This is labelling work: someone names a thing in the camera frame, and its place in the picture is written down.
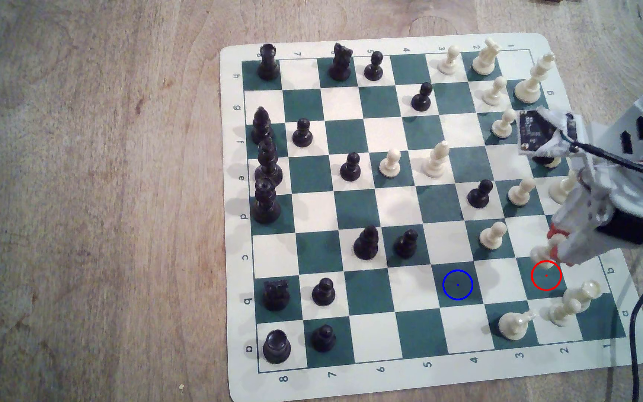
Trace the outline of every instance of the wood grain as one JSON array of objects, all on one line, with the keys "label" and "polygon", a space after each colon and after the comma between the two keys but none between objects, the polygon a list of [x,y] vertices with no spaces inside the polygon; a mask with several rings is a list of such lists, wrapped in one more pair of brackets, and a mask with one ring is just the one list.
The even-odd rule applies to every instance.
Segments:
[{"label": "wood grain", "polygon": [[[222,47],[513,31],[590,119],[643,93],[643,0],[0,0],[0,400],[229,399]],[[338,400],[629,395],[617,368]]]}]

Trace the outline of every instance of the chess mat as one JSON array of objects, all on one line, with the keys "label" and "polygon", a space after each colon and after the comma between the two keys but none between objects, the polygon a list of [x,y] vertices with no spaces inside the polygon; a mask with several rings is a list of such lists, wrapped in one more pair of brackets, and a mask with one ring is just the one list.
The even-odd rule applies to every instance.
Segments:
[{"label": "chess mat", "polygon": [[[562,271],[532,270],[530,250],[547,244],[549,221],[560,205],[548,195],[567,175],[568,162],[548,169],[518,155],[517,128],[501,140],[490,126],[507,107],[570,109],[557,69],[542,82],[532,105],[513,95],[518,82],[550,51],[534,33],[496,33],[503,47],[495,70],[477,74],[472,60],[486,35],[340,41],[354,50],[352,76],[329,78],[334,42],[275,44],[281,75],[256,74],[260,44],[222,50],[221,108],[227,255],[228,374],[237,402],[286,401],[532,376],[630,363],[629,315],[637,301],[621,251],[608,252]],[[452,76],[438,72],[445,50],[461,50]],[[384,54],[383,77],[363,70],[370,53]],[[499,106],[481,94],[502,75],[508,80]],[[420,84],[433,84],[432,105],[414,110]],[[272,224],[250,219],[254,205],[257,146],[250,140],[258,106],[269,113],[284,178],[276,188],[281,217]],[[297,120],[310,120],[314,141],[291,141]],[[422,164],[439,141],[451,146],[441,178],[425,176]],[[378,166],[389,148],[401,151],[393,179]],[[346,182],[339,169],[359,153],[361,178]],[[510,187],[533,177],[530,201],[516,207]],[[493,181],[483,209],[466,200],[482,179]],[[507,226],[495,251],[478,242],[493,223]],[[379,230],[379,252],[361,261],[352,245],[363,227]],[[407,229],[419,233],[417,251],[402,260],[393,243]],[[319,307],[311,290],[331,278],[336,299]],[[291,300],[272,312],[262,305],[263,283],[286,279]],[[596,280],[602,296],[560,328],[549,307],[567,288]],[[508,341],[497,328],[504,313],[540,312],[523,339]],[[331,325],[329,352],[310,346],[311,332]],[[262,354],[266,334],[281,329],[291,355],[281,364]],[[643,315],[637,322],[643,362]]]}]

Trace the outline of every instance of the green square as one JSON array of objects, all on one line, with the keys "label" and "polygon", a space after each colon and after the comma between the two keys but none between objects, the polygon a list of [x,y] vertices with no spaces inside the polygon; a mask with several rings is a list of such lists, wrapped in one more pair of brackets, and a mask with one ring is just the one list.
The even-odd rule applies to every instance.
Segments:
[{"label": "green square", "polygon": [[[336,343],[331,351],[317,352],[311,346],[311,333],[324,324],[331,325],[334,329]],[[306,320],[304,322],[304,342],[307,344],[307,367],[309,369],[354,364],[354,346],[349,317]]]},{"label": "green square", "polygon": [[402,120],[409,150],[430,150],[444,139],[441,119],[437,115],[410,116]]},{"label": "green square", "polygon": [[[255,206],[255,197],[249,198],[250,209]],[[251,217],[252,235],[277,235],[279,233],[294,233],[294,215],[291,209],[291,195],[283,194],[276,197],[276,202],[281,207],[281,215],[272,223],[259,223]]]},{"label": "green square", "polygon": [[455,185],[416,187],[423,223],[463,220]]},{"label": "green square", "polygon": [[502,245],[497,250],[488,250],[480,244],[480,232],[483,229],[491,227],[495,222],[503,222],[504,219],[488,219],[488,220],[467,220],[465,221],[465,228],[468,232],[468,240],[470,241],[470,250],[473,252],[473,260],[493,260],[496,258],[513,258],[515,253],[512,250],[512,243],[510,242],[510,235],[505,233],[502,237]]},{"label": "green square", "polygon": [[[264,282],[282,279],[286,279],[289,285],[289,304],[280,311],[269,311],[262,302],[264,298]],[[255,279],[255,319],[258,324],[300,320],[301,292],[299,291],[299,276]]]},{"label": "green square", "polygon": [[259,63],[260,60],[242,62],[242,88],[245,91],[281,89],[281,77],[277,77],[269,81],[259,78],[259,75],[257,75],[257,67],[259,66]]},{"label": "green square", "polygon": [[472,261],[435,264],[431,268],[433,281],[436,283],[438,303],[441,307],[483,304],[478,274]]},{"label": "green square", "polygon": [[500,329],[498,328],[498,322],[500,317],[505,313],[514,312],[514,313],[525,313],[530,310],[530,306],[527,305],[526,300],[508,302],[508,303],[497,303],[497,304],[487,304],[485,305],[485,313],[488,315],[488,324],[490,324],[490,334],[493,337],[493,345],[495,349],[516,349],[516,348],[528,348],[530,346],[538,346],[540,342],[537,341],[537,334],[535,334],[535,325],[530,321],[527,325],[527,332],[518,341],[509,341],[500,334]]},{"label": "green square", "polygon": [[356,72],[354,71],[354,60],[349,65],[352,74],[349,75],[344,81],[337,81],[329,76],[329,67],[331,67],[334,57],[324,59],[317,59],[317,67],[319,68],[319,84],[322,88],[334,87],[356,87]]},{"label": "green square", "polygon": [[358,120],[327,120],[326,143],[330,154],[349,154],[351,152],[368,152],[364,121]]},{"label": "green square", "polygon": [[508,198],[508,191],[510,188],[520,184],[520,180],[498,180],[495,182],[495,187],[500,196],[500,205],[502,205],[503,216],[530,216],[530,215],[544,215],[540,197],[537,194],[537,189],[533,188],[530,192],[530,201],[527,204],[518,207],[510,202]]},{"label": "green square", "polygon": [[376,192],[372,189],[337,191],[334,193],[334,201],[339,229],[381,226]]},{"label": "green square", "polygon": [[626,335],[621,325],[617,304],[612,293],[594,299],[589,308],[576,315],[583,341],[623,338]]},{"label": "green square", "polygon": [[451,148],[448,154],[456,183],[493,180],[493,170],[485,147]]},{"label": "green square", "polygon": [[396,313],[396,323],[404,358],[448,354],[440,309],[399,311]]},{"label": "green square", "polygon": [[359,87],[364,119],[401,116],[395,86]]},{"label": "green square", "polygon": [[398,54],[390,56],[396,85],[430,82],[428,61],[425,54]]},{"label": "green square", "polygon": [[290,89],[282,91],[284,121],[296,122],[302,117],[310,121],[324,120],[324,107],[319,89]]},{"label": "green square", "polygon": [[388,269],[344,272],[349,315],[387,313],[394,310]]},{"label": "green square", "polygon": [[329,164],[329,156],[291,157],[289,180],[291,191],[296,194],[332,191],[332,168]]},{"label": "green square", "polygon": [[374,176],[374,187],[387,188],[387,187],[408,187],[414,185],[413,169],[411,169],[411,159],[408,151],[401,151],[401,171],[395,178],[387,178],[379,172],[379,165],[386,157],[387,152],[373,152],[370,153],[371,159],[371,174]]},{"label": "green square", "polygon": [[300,274],[344,270],[339,232],[297,233],[297,261]]},{"label": "green square", "polygon": [[[394,243],[396,242],[396,239],[401,237],[408,229],[413,229],[418,233],[418,240],[416,240],[416,253],[410,258],[403,259],[396,255],[396,252],[394,251]],[[422,224],[382,227],[381,233],[384,236],[386,262],[389,267],[410,267],[413,265],[426,265],[431,263],[431,260],[428,257],[426,234],[423,231]]]},{"label": "green square", "polygon": [[433,84],[438,114],[475,113],[473,95],[467,82]]},{"label": "green square", "polygon": [[552,267],[548,270],[543,268],[535,268],[532,272],[532,267],[535,262],[530,257],[517,258],[517,267],[520,270],[520,277],[522,278],[522,285],[525,288],[525,295],[528,299],[544,299],[547,297],[562,297],[567,286],[564,284],[564,279],[560,278],[559,269]]}]

